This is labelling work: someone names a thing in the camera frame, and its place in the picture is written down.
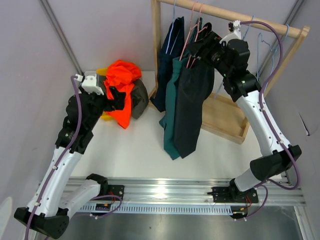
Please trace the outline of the pink hanger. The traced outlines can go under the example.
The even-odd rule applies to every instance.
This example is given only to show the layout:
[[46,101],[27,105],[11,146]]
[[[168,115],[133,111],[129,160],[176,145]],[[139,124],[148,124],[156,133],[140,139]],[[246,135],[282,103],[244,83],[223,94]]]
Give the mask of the pink hanger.
[[[198,21],[197,21],[197,32],[196,32],[196,36],[195,36],[195,38],[194,38],[194,42],[196,42],[196,41],[198,40],[199,34],[200,34],[200,32],[202,31],[200,24],[202,23],[202,21],[201,21],[201,19],[202,19],[202,18],[201,18],[201,14],[202,14],[203,6],[204,6],[204,3],[201,4],[200,9],[199,9]],[[188,62],[187,62],[187,65],[186,65],[187,68],[191,68],[192,65],[194,64],[194,61],[195,61],[195,60],[193,60],[192,63],[190,63],[190,61],[191,61],[191,56],[190,56],[189,59],[188,59]]]
[[195,1],[193,6],[192,6],[192,10],[191,10],[191,18],[190,18],[190,26],[189,26],[189,31],[188,31],[188,34],[187,34],[187,37],[185,39],[185,42],[184,42],[184,45],[183,45],[183,49],[182,49],[182,52],[181,52],[181,55],[179,57],[179,61],[182,60],[183,56],[184,56],[184,52],[185,52],[185,49],[186,49],[186,46],[187,46],[187,43],[189,41],[189,38],[190,38],[190,35],[193,31],[194,28],[197,28],[199,29],[199,19],[196,21],[195,25],[192,26],[192,21],[193,21],[193,14],[194,14],[194,11],[195,11],[195,7],[196,7],[196,4],[198,3],[198,1]]

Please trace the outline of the olive green shorts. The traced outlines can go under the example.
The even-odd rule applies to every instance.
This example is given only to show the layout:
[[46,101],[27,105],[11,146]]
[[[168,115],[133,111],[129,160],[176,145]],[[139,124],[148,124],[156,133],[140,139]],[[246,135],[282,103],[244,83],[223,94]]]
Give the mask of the olive green shorts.
[[[107,98],[107,89],[105,87],[105,95]],[[137,79],[134,82],[134,87],[131,91],[131,118],[134,119],[138,119],[145,111],[145,109],[148,106],[149,100],[148,100],[148,92],[147,89],[144,85],[144,83],[142,82],[142,80]]]

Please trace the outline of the teal green shorts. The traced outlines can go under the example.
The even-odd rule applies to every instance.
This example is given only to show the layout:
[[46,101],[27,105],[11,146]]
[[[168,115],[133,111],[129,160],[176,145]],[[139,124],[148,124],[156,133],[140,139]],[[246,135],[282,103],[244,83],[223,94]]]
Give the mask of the teal green shorts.
[[163,127],[164,130],[163,149],[172,160],[176,160],[180,157],[180,153],[178,152],[174,144],[176,99],[180,73],[182,67],[187,63],[189,55],[190,54],[188,53],[188,51],[185,50],[181,61],[179,61],[180,57],[176,57],[172,61],[173,73],[166,87],[165,115],[159,121],[159,124]]

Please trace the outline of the orange mesh shorts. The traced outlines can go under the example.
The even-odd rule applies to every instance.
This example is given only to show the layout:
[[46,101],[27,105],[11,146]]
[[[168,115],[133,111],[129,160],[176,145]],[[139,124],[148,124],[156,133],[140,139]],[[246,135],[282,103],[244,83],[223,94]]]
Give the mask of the orange mesh shorts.
[[134,82],[142,76],[141,69],[133,62],[117,60],[109,65],[106,70],[106,80],[104,85],[107,90],[107,98],[114,99],[110,92],[111,87],[115,87],[119,92],[125,93],[124,108],[122,110],[106,111],[106,114],[113,117],[117,123],[126,129],[131,120],[132,98],[131,92]]

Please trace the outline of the black shorts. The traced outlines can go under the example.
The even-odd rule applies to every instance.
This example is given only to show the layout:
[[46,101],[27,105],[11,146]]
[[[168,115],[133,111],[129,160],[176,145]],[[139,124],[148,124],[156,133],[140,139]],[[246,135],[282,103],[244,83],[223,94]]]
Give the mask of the black shorts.
[[203,103],[213,90],[215,71],[186,49],[178,78],[173,145],[182,159],[192,154],[202,126]]

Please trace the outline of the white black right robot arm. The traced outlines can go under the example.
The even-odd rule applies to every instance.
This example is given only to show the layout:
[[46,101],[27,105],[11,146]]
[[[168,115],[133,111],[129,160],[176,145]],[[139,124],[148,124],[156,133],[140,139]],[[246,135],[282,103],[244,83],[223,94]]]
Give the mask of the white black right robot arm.
[[264,90],[248,67],[250,57],[246,41],[222,39],[215,32],[187,44],[191,55],[217,70],[223,86],[245,114],[259,143],[262,156],[252,160],[249,169],[233,178],[227,188],[213,187],[210,195],[216,203],[243,203],[255,189],[290,168],[298,168],[302,150],[292,145],[276,124],[264,98]]

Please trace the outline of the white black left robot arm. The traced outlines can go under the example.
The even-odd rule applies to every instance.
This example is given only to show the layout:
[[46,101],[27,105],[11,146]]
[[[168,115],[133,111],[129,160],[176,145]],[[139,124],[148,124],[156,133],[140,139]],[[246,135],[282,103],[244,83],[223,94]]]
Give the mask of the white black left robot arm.
[[91,173],[84,183],[62,197],[75,166],[84,155],[93,138],[93,128],[103,112],[122,110],[125,92],[115,87],[111,96],[76,92],[68,100],[66,117],[58,133],[49,168],[32,200],[26,207],[19,207],[14,218],[26,226],[25,239],[33,230],[47,238],[59,239],[66,231],[71,218],[90,200],[114,199],[109,194],[108,179]]

